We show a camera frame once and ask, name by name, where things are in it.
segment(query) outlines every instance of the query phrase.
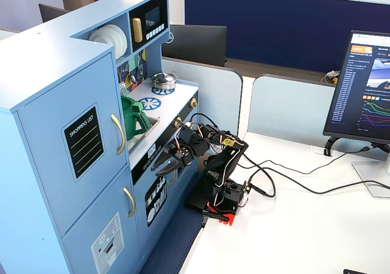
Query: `gray partition panel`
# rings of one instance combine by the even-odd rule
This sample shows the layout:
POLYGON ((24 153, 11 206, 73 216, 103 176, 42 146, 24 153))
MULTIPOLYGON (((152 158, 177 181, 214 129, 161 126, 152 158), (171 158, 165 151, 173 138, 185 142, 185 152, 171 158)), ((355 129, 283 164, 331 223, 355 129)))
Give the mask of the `gray partition panel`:
POLYGON ((164 58, 163 72, 176 71, 179 79, 199 84, 199 112, 209 116, 220 129, 238 133, 243 78, 228 68, 164 58))
MULTIPOLYGON (((254 81, 248 132, 323 147, 329 137, 322 134, 334 86, 264 75, 254 81)), ((348 152, 366 142, 340 139, 334 149, 348 152)), ((365 156, 385 160, 386 154, 373 150, 365 156)))

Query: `monitor stand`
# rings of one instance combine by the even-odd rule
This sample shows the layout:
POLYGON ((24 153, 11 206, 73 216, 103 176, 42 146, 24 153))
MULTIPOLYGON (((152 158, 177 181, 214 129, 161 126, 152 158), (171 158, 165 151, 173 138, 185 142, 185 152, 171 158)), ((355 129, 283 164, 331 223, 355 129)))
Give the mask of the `monitor stand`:
MULTIPOLYGON (((390 155, 384 161, 354 161, 353 168, 363 181, 378 181, 390 186, 390 155)), ((365 184, 373 197, 390 198, 390 190, 372 183, 365 184)))

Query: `oven door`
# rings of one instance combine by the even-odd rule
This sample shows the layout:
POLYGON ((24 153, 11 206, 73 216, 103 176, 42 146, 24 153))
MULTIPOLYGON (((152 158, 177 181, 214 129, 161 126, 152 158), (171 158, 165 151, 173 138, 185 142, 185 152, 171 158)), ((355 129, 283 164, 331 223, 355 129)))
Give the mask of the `oven door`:
POLYGON ((168 0, 150 0, 129 14, 133 52, 168 29, 168 0))

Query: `green kettle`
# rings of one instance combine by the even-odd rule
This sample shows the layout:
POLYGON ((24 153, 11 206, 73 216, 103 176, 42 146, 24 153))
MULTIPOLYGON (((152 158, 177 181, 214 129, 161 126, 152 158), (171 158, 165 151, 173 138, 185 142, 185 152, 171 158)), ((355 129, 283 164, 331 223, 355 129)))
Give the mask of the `green kettle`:
POLYGON ((145 133, 152 126, 149 119, 143 112, 144 105, 142 102, 121 96, 124 126, 126 128, 126 139, 130 140, 135 135, 145 133), (141 129, 136 130, 136 124, 140 123, 141 129))

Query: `stainless steel pot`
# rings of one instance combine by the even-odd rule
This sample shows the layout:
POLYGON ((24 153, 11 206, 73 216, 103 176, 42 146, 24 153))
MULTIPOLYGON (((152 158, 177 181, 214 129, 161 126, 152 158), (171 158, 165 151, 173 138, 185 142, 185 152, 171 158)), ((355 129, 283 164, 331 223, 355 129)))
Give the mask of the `stainless steel pot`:
POLYGON ((171 90, 176 87, 177 72, 172 71, 172 74, 158 73, 152 76, 154 87, 161 90, 171 90))

